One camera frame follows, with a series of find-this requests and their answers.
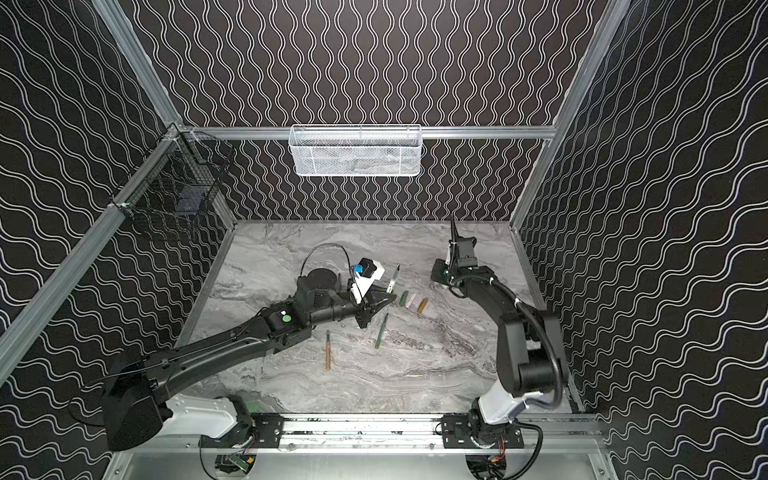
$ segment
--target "green marker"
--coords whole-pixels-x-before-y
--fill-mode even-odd
[[[386,326],[386,317],[389,316],[389,312],[387,312],[386,315],[384,315],[384,320],[382,320],[382,327],[379,329],[379,338],[376,339],[376,347],[379,348],[379,345],[382,344],[382,336],[384,336],[384,327]]]

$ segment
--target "marble surface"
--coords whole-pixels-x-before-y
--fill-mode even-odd
[[[504,223],[460,223],[475,236],[489,265],[523,300],[528,285]],[[495,381],[496,326],[471,300],[455,298],[429,280],[435,258],[445,258],[447,223],[241,223],[192,341],[249,319],[262,306],[296,290],[302,260],[318,243],[341,243],[353,262],[382,262],[385,286],[401,265],[395,292],[416,294],[410,310],[387,306],[368,329],[354,319],[327,323],[311,339],[284,352],[252,359],[190,387],[191,395],[241,395],[252,410],[278,412],[461,412]],[[305,272],[346,272],[343,252],[317,250]],[[343,273],[343,282],[348,275]],[[415,312],[422,298],[423,317]],[[379,349],[373,343],[389,312]],[[330,330],[333,367],[325,370]]]

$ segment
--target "black wire basket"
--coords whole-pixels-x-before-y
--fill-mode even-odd
[[[150,240],[194,240],[210,211],[234,148],[210,135],[185,132],[125,205],[134,230]]]

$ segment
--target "cable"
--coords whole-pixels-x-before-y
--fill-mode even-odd
[[[448,287],[448,291],[451,292],[451,294],[453,296],[455,296],[456,298],[467,298],[466,295],[459,295],[458,293],[454,292],[453,289],[455,289],[455,288],[456,288],[455,286],[449,286]]]
[[[349,261],[349,254],[346,251],[346,248],[341,243],[321,243],[320,245],[315,245],[315,247],[310,250],[310,252],[304,257],[304,261],[301,263],[301,269],[299,270],[299,276],[302,276],[304,274],[304,266],[306,265],[306,261],[310,259],[310,255],[317,250],[320,247],[338,247],[341,250],[344,250],[344,256],[346,257],[346,264],[349,265],[349,275],[352,277],[352,281],[355,283],[355,286],[357,287],[357,291],[362,294],[362,290],[360,289],[360,285],[357,284],[357,279],[355,278],[355,270],[353,269],[352,262]],[[361,303],[367,303],[365,296],[361,295],[360,297]]]
[[[526,317],[528,317],[528,322],[533,326],[534,330],[536,330],[538,338],[541,340],[541,345],[544,347],[544,350],[547,353],[549,364],[552,367],[552,373],[554,374],[554,395],[552,396],[552,400],[547,402],[545,400],[533,397],[525,399],[525,401],[527,403],[531,403],[532,405],[540,406],[543,409],[554,410],[560,405],[560,402],[563,401],[563,377],[560,371],[560,363],[554,354],[554,348],[549,342],[547,332],[539,323],[538,319],[533,315],[533,313],[528,311],[526,306],[518,305],[518,309],[521,310]]]
[[[200,467],[203,468],[203,472],[205,472],[205,475],[208,475],[208,478],[211,480],[219,480],[218,478],[214,477],[210,473],[208,473],[208,469],[205,468],[205,464],[203,463],[203,437],[200,437],[200,440],[197,441],[197,452],[200,455]]]
[[[554,410],[556,409],[560,403],[563,400],[563,378],[562,373],[560,370],[560,364],[558,363],[558,358],[554,354],[554,347],[549,341],[549,337],[547,337],[547,332],[545,331],[544,327],[539,323],[538,319],[534,316],[533,313],[531,313],[528,310],[528,307],[520,301],[520,299],[515,295],[515,292],[509,289],[508,286],[505,284],[499,282],[496,279],[488,279],[484,276],[479,275],[461,275],[457,276],[455,279],[453,279],[454,284],[458,283],[462,280],[474,280],[478,281],[480,283],[487,283],[488,285],[493,285],[499,290],[501,290],[509,299],[514,303],[515,307],[523,312],[523,315],[525,315],[526,320],[528,323],[531,324],[531,326],[536,330],[536,333],[538,334],[538,338],[541,340],[541,346],[544,347],[544,351],[547,353],[547,358],[549,360],[550,367],[552,368],[552,374],[554,375],[554,396],[552,397],[552,400],[547,402],[545,400],[537,399],[537,398],[530,398],[525,399],[527,403],[530,403],[532,405],[537,405],[542,407],[543,409],[548,410]]]
[[[531,458],[528,459],[528,461],[523,465],[522,468],[520,468],[518,471],[513,473],[512,475],[508,477],[501,478],[500,480],[518,480],[518,478],[522,477],[528,470],[531,469],[534,462],[536,462],[536,458],[538,457],[538,453],[541,451],[541,446],[544,444],[544,432],[541,430],[541,427],[538,425],[534,425],[532,423],[523,423],[518,422],[515,420],[512,425],[516,425],[520,427],[521,429],[528,429],[528,430],[535,430],[536,431],[536,446],[533,449],[533,453],[531,454]]]
[[[85,387],[91,386],[91,384],[96,383],[96,382],[97,382],[97,380],[93,381],[91,383],[88,383],[87,385],[83,385],[82,387],[80,387],[78,389],[77,392],[73,393],[72,396],[69,397],[69,401],[67,402],[67,414],[69,414],[69,418],[73,419],[76,423],[82,423],[83,425],[88,425],[90,427],[100,427],[100,428],[103,428],[103,427],[105,427],[105,425],[102,425],[101,423],[91,423],[91,422],[88,422],[86,420],[79,419],[79,418],[75,417],[74,413],[72,412],[72,408],[71,408],[72,407],[72,400],[74,400],[75,396],[78,393],[82,393],[82,391],[83,391],[83,389]]]

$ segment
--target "patterned wall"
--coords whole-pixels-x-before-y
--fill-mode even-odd
[[[171,348],[216,257],[224,229],[204,218],[197,242],[150,242],[126,221],[0,388],[0,479],[88,478],[112,454],[100,384],[114,356]]]
[[[768,2],[635,0],[521,230],[619,476],[768,474]]]
[[[0,2],[0,325],[8,328],[165,128],[90,2]],[[128,223],[0,386],[0,479],[89,478],[103,429],[65,412],[120,351],[172,346],[223,239],[151,243]],[[98,388],[73,410],[98,423]]]
[[[122,0],[184,123],[552,124],[605,0]]]
[[[286,142],[241,142],[223,187],[244,220],[509,220],[541,140],[426,141],[416,177],[300,177]]]
[[[0,2],[0,332],[165,131],[84,0]]]

